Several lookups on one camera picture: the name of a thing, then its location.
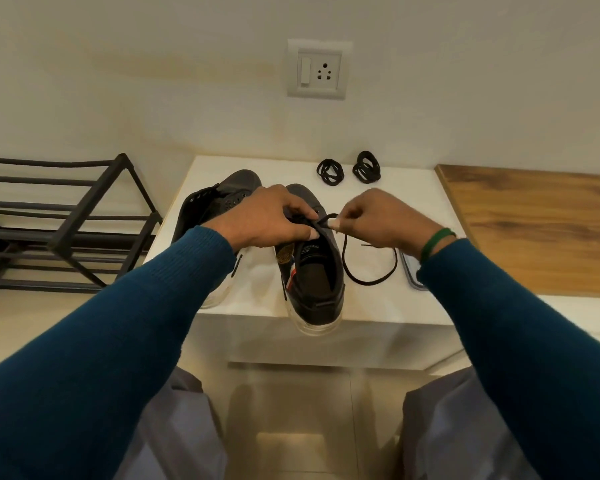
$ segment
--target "sneaker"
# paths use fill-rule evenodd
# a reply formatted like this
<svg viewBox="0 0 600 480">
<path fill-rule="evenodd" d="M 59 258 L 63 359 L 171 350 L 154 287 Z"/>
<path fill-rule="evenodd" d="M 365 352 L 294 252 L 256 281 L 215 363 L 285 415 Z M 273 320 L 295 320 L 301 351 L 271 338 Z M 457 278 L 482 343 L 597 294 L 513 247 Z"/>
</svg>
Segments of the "sneaker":
<svg viewBox="0 0 600 480">
<path fill-rule="evenodd" d="M 261 185 L 262 183 L 260 183 L 260 179 L 255 172 L 238 170 L 219 184 L 192 193 L 185 199 L 180 208 L 176 230 L 173 233 L 171 242 L 176 242 L 192 227 L 204 224 L 234 208 Z M 246 250 L 240 250 L 235 254 L 233 271 L 225 277 L 224 281 L 215 290 L 209 293 L 201 308 L 216 306 L 229 294 L 236 271 L 245 252 Z"/>
<path fill-rule="evenodd" d="M 302 197 L 321 219 L 327 214 L 315 195 L 305 186 L 288 185 L 289 192 Z M 282 289 L 289 316 L 307 335 L 323 335 L 342 320 L 344 274 L 340 251 L 330 229 L 304 216 L 287 218 L 318 231 L 314 241 L 297 241 L 276 246 L 276 259 L 282 276 Z"/>
</svg>

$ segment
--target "blue sleeve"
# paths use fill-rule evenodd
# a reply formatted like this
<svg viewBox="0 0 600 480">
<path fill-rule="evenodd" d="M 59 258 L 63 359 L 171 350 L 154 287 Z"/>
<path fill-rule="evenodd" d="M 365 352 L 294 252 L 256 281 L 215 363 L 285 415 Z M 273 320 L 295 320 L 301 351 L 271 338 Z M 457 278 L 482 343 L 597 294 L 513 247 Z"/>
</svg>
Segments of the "blue sleeve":
<svg viewBox="0 0 600 480">
<path fill-rule="evenodd" d="M 195 227 L 0 363 L 0 478 L 112 478 L 234 262 L 220 234 Z"/>
<path fill-rule="evenodd" d="M 544 479 L 600 478 L 600 343 L 462 239 L 419 279 Z"/>
</svg>

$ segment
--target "hand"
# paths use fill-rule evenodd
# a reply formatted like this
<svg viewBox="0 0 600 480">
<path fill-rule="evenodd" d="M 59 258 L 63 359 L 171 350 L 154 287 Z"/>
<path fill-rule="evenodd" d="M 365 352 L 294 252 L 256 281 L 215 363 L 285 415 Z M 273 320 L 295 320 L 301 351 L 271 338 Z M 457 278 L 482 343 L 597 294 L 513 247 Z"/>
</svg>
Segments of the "hand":
<svg viewBox="0 0 600 480">
<path fill-rule="evenodd" d="M 443 227 L 380 189 L 369 189 L 344 206 L 331 229 L 379 248 L 398 248 L 420 259 L 422 248 Z M 431 255 L 455 241 L 442 239 Z"/>
<path fill-rule="evenodd" d="M 307 202 L 289 193 L 283 185 L 273 185 L 257 188 L 240 204 L 202 226 L 220 233 L 234 251 L 249 246 L 268 248 L 283 242 L 318 239 L 314 228 L 289 222 L 283 212 L 285 207 L 307 219 L 318 218 Z"/>
</svg>

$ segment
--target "wall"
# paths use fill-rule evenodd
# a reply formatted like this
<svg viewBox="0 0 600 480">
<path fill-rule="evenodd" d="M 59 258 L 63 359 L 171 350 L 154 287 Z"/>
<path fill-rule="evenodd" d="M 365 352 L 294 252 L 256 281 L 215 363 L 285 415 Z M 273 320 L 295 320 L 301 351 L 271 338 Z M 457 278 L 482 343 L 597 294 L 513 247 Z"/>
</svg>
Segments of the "wall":
<svg viewBox="0 0 600 480">
<path fill-rule="evenodd" d="M 285 95 L 288 38 L 354 42 L 344 102 Z M 196 153 L 600 172 L 600 0 L 0 0 L 0 155 Z"/>
</svg>

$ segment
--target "black metal rack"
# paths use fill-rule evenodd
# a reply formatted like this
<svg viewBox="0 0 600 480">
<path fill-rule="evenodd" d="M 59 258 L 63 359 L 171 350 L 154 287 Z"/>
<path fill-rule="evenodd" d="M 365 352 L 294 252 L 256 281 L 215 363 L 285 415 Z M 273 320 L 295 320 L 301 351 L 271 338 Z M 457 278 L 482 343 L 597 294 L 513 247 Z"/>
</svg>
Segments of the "black metal rack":
<svg viewBox="0 0 600 480">
<path fill-rule="evenodd" d="M 124 153 L 120 153 L 113 160 L 102 161 L 48 162 L 0 158 L 0 164 L 53 168 L 106 167 L 97 180 L 0 176 L 0 182 L 8 184 L 74 185 L 89 188 L 77 205 L 0 201 L 0 215 L 3 216 L 63 219 L 57 230 L 0 226 L 0 275 L 8 268 L 76 271 L 90 281 L 90 283 L 52 282 L 8 280 L 0 277 L 0 289 L 96 293 L 107 286 L 96 276 L 96 273 L 115 274 L 116 279 L 128 273 L 134 268 L 139 257 L 146 254 L 153 241 L 152 231 L 156 224 L 162 224 L 160 213 L 144 189 L 131 160 Z M 149 215 L 92 216 L 93 209 L 124 170 L 128 170 L 131 174 L 144 197 L 150 209 Z M 144 221 L 144 225 L 138 234 L 79 231 L 86 220 Z M 64 261 L 70 267 L 19 264 L 17 261 L 20 260 Z M 120 264 L 120 268 L 88 268 L 83 263 L 115 263 Z"/>
</svg>

